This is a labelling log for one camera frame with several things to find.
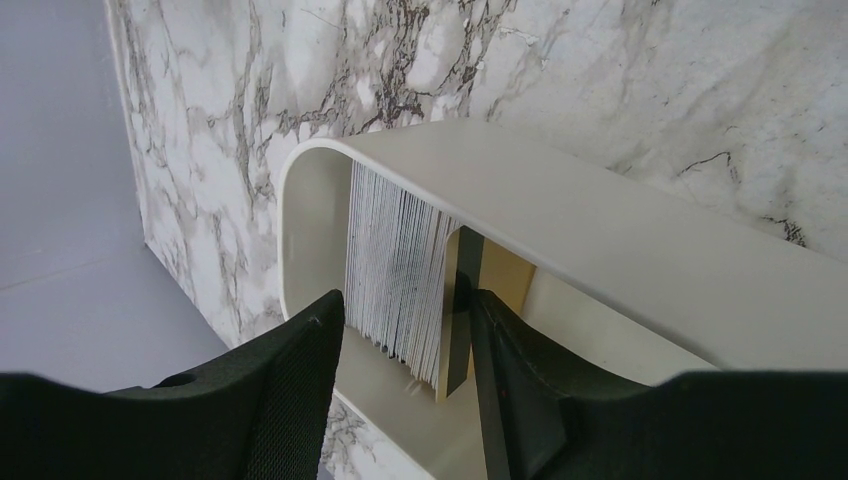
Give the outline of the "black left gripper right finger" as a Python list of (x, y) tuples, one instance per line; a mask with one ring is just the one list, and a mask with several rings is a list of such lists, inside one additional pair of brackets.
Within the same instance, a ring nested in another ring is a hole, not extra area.
[(843, 372), (689, 371), (645, 386), (468, 300), (491, 479), (843, 479)]

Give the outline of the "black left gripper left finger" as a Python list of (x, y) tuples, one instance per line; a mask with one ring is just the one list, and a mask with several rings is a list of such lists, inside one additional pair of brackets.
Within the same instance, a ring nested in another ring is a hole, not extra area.
[(1, 377), (5, 479), (313, 479), (342, 348), (342, 294), (150, 388)]

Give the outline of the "gold credit card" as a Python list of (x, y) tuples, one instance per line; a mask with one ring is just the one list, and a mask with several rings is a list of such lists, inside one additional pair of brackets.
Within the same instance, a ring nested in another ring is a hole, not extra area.
[(533, 282), (536, 266), (480, 233), (463, 226), (446, 243), (443, 316), (438, 354), (435, 400), (445, 401), (472, 375), (472, 293), (494, 292), (520, 313)]

